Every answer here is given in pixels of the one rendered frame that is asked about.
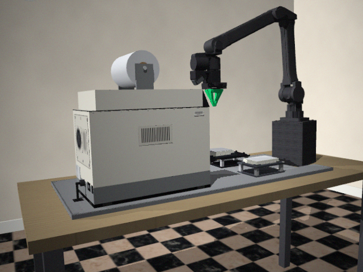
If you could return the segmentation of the grey cylinder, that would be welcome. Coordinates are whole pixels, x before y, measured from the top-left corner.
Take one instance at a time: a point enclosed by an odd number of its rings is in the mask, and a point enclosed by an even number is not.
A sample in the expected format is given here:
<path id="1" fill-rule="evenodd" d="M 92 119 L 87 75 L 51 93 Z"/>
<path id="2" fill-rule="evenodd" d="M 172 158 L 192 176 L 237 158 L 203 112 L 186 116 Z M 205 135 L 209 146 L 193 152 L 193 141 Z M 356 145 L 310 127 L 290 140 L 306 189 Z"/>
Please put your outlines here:
<path id="1" fill-rule="evenodd" d="M 159 76 L 159 63 L 156 57 L 147 50 L 138 50 L 117 58 L 111 67 L 113 81 L 122 88 L 136 87 L 135 63 L 153 64 L 154 82 Z"/>

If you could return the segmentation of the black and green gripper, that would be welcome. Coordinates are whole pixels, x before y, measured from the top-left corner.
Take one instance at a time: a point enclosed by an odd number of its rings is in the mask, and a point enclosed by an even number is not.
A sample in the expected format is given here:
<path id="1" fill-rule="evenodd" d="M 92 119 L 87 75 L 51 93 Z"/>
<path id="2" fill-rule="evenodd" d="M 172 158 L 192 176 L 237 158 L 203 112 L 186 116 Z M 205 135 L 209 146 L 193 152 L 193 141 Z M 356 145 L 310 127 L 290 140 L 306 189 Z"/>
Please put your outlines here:
<path id="1" fill-rule="evenodd" d="M 218 71 L 218 82 L 221 82 L 221 71 Z M 227 88 L 227 83 L 202 83 L 202 89 L 205 90 L 211 104 L 213 107 L 216 107 L 218 100 L 223 92 L 223 89 Z M 219 87 L 219 88 L 212 88 Z M 208 90 L 207 90 L 208 89 Z M 213 93 L 215 93 L 215 98 L 213 97 Z"/>

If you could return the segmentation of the white flat plate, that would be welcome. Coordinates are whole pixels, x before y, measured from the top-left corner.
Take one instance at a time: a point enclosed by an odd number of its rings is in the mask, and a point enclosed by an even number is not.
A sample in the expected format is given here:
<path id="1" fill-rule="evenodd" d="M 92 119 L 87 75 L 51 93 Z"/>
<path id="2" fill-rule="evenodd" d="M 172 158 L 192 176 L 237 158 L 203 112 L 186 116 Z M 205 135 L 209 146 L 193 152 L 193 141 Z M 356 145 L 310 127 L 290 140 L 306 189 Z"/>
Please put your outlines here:
<path id="1" fill-rule="evenodd" d="M 252 158 L 244 158 L 243 162 L 248 164 L 269 164 L 269 163 L 275 163 L 279 161 L 278 158 L 274 158 L 271 156 L 257 156 Z"/>

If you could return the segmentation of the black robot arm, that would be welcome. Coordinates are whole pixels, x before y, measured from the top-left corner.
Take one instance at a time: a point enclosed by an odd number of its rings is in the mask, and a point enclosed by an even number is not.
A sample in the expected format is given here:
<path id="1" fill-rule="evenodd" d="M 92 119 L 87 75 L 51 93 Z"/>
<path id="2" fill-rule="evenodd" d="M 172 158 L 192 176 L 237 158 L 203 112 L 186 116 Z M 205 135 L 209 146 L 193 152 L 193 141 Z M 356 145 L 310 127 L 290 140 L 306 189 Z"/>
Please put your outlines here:
<path id="1" fill-rule="evenodd" d="M 264 28 L 272 23 L 278 23 L 281 33 L 283 80 L 278 97 L 287 104 L 285 117 L 280 121 L 309 121 L 309 117 L 303 118 L 302 104 L 305 91 L 301 81 L 297 78 L 296 50 L 294 39 L 294 25 L 297 14 L 285 7 L 279 6 L 223 33 L 204 43 L 205 53 L 191 55 L 190 80 L 196 86 L 202 83 L 218 82 L 218 71 L 221 69 L 220 58 L 223 50 L 231 44 L 246 36 Z M 207 56 L 208 55 L 208 56 Z M 211 71 L 205 71 L 211 70 Z M 288 85 L 287 85 L 288 84 Z M 293 86 L 290 86 L 290 85 Z"/>

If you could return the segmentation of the white well plate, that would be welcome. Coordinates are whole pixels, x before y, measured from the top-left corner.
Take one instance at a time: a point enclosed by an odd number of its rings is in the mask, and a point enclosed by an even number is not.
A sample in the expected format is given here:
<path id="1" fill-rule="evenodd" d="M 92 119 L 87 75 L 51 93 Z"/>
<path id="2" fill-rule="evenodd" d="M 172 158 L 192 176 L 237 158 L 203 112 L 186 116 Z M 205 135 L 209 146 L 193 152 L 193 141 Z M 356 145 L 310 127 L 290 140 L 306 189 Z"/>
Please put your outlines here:
<path id="1" fill-rule="evenodd" d="M 234 150 L 228 150 L 228 151 L 219 151 L 219 152 L 210 152 L 210 156 L 222 156 L 222 155 L 230 155 L 231 153 L 233 153 Z"/>

